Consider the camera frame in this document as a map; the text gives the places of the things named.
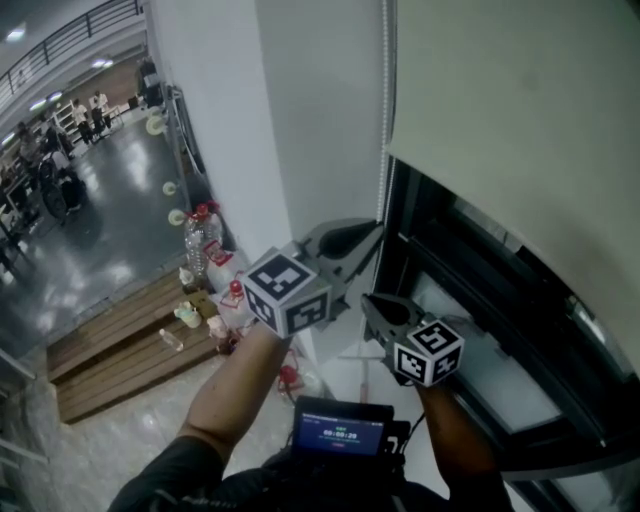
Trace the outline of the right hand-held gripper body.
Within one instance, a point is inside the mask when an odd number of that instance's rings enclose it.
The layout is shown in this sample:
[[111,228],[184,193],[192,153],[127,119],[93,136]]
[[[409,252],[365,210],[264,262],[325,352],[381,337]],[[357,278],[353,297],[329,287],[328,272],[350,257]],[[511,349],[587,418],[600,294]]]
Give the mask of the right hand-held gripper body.
[[401,386],[431,387],[459,368],[464,338],[442,319],[426,313],[404,336],[381,345],[383,363]]

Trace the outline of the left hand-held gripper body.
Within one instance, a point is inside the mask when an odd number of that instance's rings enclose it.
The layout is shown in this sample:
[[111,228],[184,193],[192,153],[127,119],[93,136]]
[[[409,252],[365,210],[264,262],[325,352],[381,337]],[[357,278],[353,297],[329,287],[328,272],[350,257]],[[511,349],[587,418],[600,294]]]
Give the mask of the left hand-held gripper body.
[[282,339],[325,329],[348,309],[342,276],[348,254],[349,244],[340,238],[270,249],[241,278],[249,309]]

